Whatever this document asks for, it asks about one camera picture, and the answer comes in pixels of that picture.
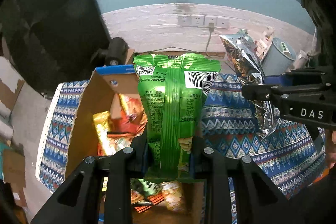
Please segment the person's hand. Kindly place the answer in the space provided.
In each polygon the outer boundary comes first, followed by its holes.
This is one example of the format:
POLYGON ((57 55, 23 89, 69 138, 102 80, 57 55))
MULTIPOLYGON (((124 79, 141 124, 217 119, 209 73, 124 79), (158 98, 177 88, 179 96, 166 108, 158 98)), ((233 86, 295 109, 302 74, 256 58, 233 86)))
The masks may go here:
POLYGON ((336 131, 325 130, 326 162, 329 169, 333 168, 336 162, 336 131))

